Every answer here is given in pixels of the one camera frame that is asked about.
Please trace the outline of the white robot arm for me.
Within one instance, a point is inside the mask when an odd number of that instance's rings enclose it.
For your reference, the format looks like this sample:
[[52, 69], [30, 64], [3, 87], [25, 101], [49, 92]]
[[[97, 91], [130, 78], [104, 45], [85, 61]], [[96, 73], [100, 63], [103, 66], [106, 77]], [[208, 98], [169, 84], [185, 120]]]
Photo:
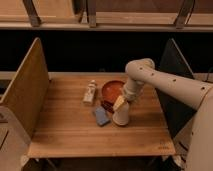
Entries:
[[148, 83], [196, 110], [185, 171], [213, 171], [213, 83], [157, 71], [150, 58], [130, 61], [125, 72], [124, 101], [134, 101]]

